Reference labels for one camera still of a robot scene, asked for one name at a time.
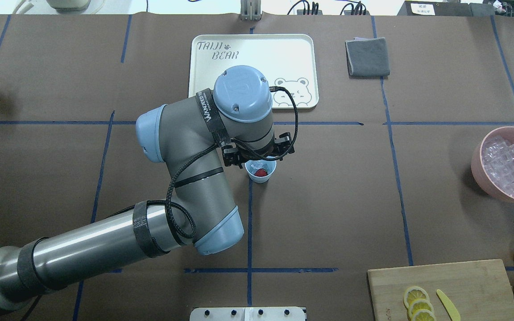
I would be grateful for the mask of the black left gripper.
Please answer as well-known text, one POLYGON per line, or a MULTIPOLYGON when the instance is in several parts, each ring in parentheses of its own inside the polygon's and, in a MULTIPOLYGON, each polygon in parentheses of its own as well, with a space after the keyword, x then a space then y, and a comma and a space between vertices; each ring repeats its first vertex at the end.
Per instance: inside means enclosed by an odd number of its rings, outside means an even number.
POLYGON ((253 149, 246 142, 233 139, 232 144, 221 147, 225 166, 243 167, 248 161, 282 161, 294 153, 295 138, 289 132, 273 137, 263 148, 253 149))

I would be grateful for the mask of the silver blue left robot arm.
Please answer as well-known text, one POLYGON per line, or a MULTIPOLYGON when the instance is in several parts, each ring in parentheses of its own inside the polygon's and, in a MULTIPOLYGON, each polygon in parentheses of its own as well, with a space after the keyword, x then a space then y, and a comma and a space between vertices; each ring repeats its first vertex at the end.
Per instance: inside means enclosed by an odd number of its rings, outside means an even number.
POLYGON ((139 145, 151 162, 165 163, 171 177, 165 199, 138 202, 22 247, 0 245, 0 315, 181 246, 210 255, 239 242, 244 228, 223 169, 294 152, 296 133, 274 136, 273 103, 280 95, 297 107, 280 80, 270 85, 257 69, 233 66, 212 89, 139 116, 139 145))

